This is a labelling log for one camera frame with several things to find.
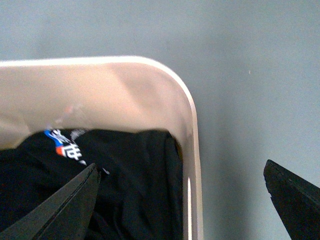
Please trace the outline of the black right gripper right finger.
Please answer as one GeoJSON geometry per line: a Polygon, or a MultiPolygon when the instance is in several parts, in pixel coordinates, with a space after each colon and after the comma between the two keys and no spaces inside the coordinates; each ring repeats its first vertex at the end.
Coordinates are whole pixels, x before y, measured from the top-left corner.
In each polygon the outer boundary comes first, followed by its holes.
{"type": "Polygon", "coordinates": [[[320,238],[320,188],[267,160],[263,176],[270,199],[292,240],[320,238]]]}

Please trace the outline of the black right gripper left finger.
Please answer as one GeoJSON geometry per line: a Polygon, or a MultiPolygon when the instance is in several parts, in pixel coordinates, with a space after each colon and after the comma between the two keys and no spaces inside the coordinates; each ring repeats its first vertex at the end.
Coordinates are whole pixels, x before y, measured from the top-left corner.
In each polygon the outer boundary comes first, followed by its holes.
{"type": "Polygon", "coordinates": [[[2,240],[83,240],[94,211],[100,173],[92,163],[51,197],[0,233],[2,240]]]}

